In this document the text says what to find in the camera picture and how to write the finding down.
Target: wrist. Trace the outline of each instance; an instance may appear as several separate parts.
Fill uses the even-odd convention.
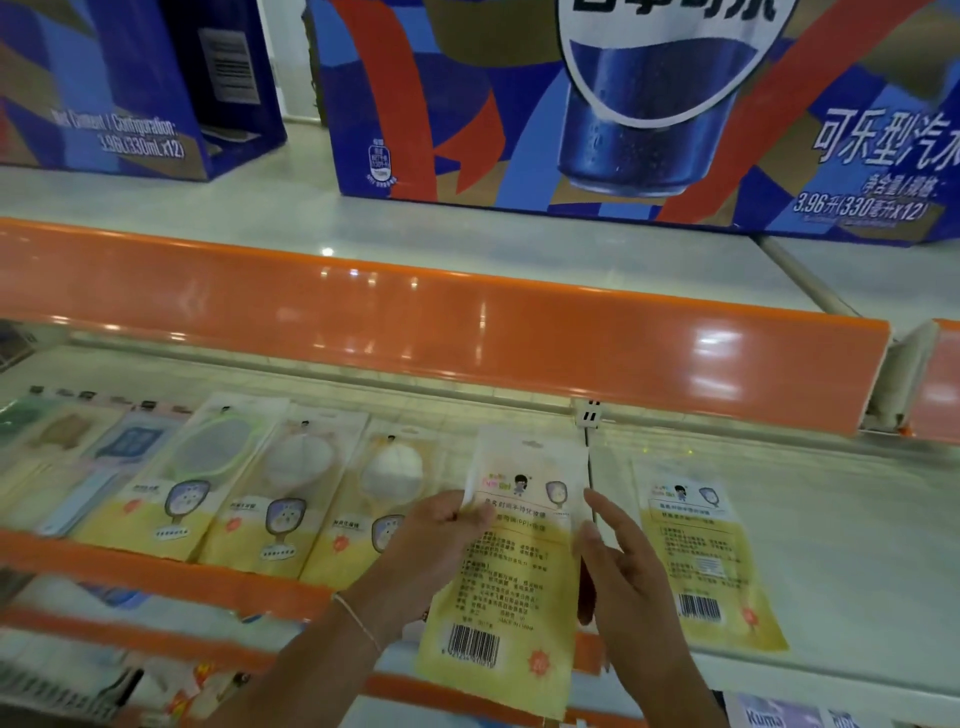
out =
[[[406,620],[391,580],[370,569],[341,592],[363,625],[383,649],[400,639]]]

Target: barcode label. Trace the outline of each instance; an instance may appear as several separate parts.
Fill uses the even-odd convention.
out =
[[[490,632],[454,624],[446,644],[446,654],[458,660],[470,660],[482,667],[496,667],[500,638]]]
[[[204,47],[206,70],[217,101],[258,105],[260,94],[253,77],[246,34],[221,28],[201,28],[200,43]]]
[[[704,621],[723,621],[720,612],[720,603],[709,596],[678,595],[680,600],[680,616]]]

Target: yellow package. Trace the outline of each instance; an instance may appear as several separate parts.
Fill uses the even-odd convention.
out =
[[[327,511],[300,581],[341,590],[352,584],[403,522],[410,504],[439,487],[437,433],[373,420]]]
[[[64,401],[24,428],[0,456],[0,526],[30,528],[24,508],[33,509],[35,502],[56,507],[86,474],[79,462],[86,449],[126,412],[125,407]]]
[[[93,546],[186,561],[290,401],[216,393],[147,467],[71,534]]]
[[[217,514],[200,563],[296,579],[366,423],[292,405]]]
[[[493,503],[496,520],[433,599],[420,676],[563,720],[580,588],[571,545],[589,517],[587,460],[573,440],[480,428],[466,500]]]
[[[710,647],[789,649],[759,583],[743,525],[715,477],[635,460],[640,522],[666,566],[684,634]]]

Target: cartoon character illustration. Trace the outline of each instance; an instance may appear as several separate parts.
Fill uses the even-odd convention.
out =
[[[163,510],[174,520],[174,525],[180,525],[184,517],[200,507],[209,492],[209,480],[184,480],[170,489]]]
[[[720,505],[720,497],[717,495],[717,492],[712,488],[701,488],[700,496],[703,498],[703,500],[705,500],[707,503],[712,505],[714,508]]]
[[[567,499],[566,483],[561,480],[551,480],[545,487],[546,496],[550,499],[550,502],[558,508],[563,508]]]
[[[303,522],[306,513],[306,501],[298,497],[286,497],[275,500],[267,506],[267,533],[276,536],[276,543],[282,544],[288,533],[296,531]]]
[[[43,431],[30,441],[30,448],[42,448],[44,445],[59,445],[60,449],[73,449],[80,444],[93,422],[77,413],[61,417],[43,428]]]
[[[399,515],[384,516],[373,522],[371,533],[373,548],[377,553],[383,553],[401,523],[403,523],[403,517]]]

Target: blue cardboard box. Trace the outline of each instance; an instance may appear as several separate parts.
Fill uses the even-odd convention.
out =
[[[256,0],[0,0],[0,162],[212,180],[286,140]]]
[[[960,236],[960,0],[307,0],[341,191]]]

